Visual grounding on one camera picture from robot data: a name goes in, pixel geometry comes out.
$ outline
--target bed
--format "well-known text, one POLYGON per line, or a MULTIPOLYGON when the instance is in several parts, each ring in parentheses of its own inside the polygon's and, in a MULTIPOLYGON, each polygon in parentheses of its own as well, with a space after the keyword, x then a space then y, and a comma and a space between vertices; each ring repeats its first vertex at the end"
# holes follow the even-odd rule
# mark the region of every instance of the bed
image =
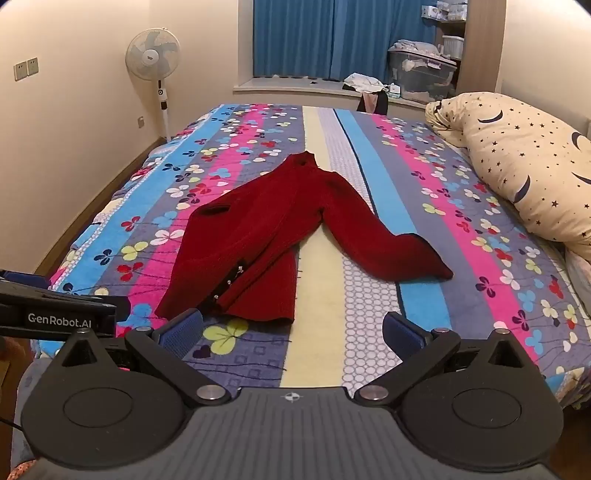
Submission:
MULTIPOLYGON (((155 149, 74 242, 51 279, 71 294, 128 296, 118 335, 159 327, 183 228, 193 209, 308 150, 345 177, 393 232, 416 232, 454 278, 385 283, 366 275, 320 228, 300 245, 295 322, 208 317, 185 357, 235 393, 240 387, 344 385, 351 393, 400 359, 381 335, 397 311, 463 338, 510 329, 562 405, 589 395, 591 321, 560 254, 529 235, 462 152, 425 124, 291 105, 222 105, 155 149)), ((35 344, 52 357, 60 344, 35 344)))

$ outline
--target white basket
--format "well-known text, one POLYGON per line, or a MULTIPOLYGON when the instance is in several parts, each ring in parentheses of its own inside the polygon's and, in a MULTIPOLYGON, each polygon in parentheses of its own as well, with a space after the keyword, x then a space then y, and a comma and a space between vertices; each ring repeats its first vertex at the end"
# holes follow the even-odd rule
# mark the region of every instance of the white basket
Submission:
POLYGON ((443 54, 449 55, 456 60, 462 59, 464 51, 464 39, 462 37, 454 37, 452 35, 443 36, 443 54))

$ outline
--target fan blade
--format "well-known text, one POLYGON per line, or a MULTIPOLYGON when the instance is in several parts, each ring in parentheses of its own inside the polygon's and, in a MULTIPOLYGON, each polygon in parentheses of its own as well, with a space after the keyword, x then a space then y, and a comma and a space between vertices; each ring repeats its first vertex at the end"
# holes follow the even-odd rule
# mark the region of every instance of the fan blade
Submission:
POLYGON ((175 42, 161 43, 159 47, 162 51, 178 51, 178 45, 175 42))
POLYGON ((170 73, 170 65, 165 57, 160 57, 158 61, 158 78, 164 78, 170 73))
POLYGON ((158 35, 160 35, 160 30, 153 30, 148 32, 148 36, 146 37, 146 41, 144 42, 146 50, 148 50, 149 48, 154 48, 154 43, 156 42, 158 35))
POLYGON ((136 71, 138 73, 138 76, 145 80, 155 80, 157 78, 156 69, 154 67, 142 66, 138 67, 136 71))
POLYGON ((132 56, 133 58, 137 59, 138 61, 140 61, 142 59, 142 54, 144 52, 142 50, 140 50, 136 45, 133 45, 132 47, 129 48, 129 55, 132 56))

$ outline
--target star-patterned pillowcase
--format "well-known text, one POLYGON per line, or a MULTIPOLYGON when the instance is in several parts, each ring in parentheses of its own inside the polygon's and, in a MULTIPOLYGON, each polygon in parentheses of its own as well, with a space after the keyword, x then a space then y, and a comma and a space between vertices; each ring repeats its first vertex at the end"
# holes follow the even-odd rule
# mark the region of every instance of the star-patterned pillowcase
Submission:
POLYGON ((427 105, 427 122, 466 146, 476 174, 524 226, 591 261, 591 142, 562 120, 491 92, 427 105))

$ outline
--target wall switch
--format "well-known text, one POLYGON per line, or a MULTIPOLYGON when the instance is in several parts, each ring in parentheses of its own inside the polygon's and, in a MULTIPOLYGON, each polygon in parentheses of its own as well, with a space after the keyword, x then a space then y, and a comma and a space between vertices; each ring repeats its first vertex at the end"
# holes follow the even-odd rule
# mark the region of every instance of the wall switch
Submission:
POLYGON ((39 72, 39 62, 37 61, 37 57, 27 60, 27 72, 29 75, 35 75, 39 72))
POLYGON ((14 79, 18 82, 23 78, 27 77, 27 62, 22 61, 14 66, 14 79))

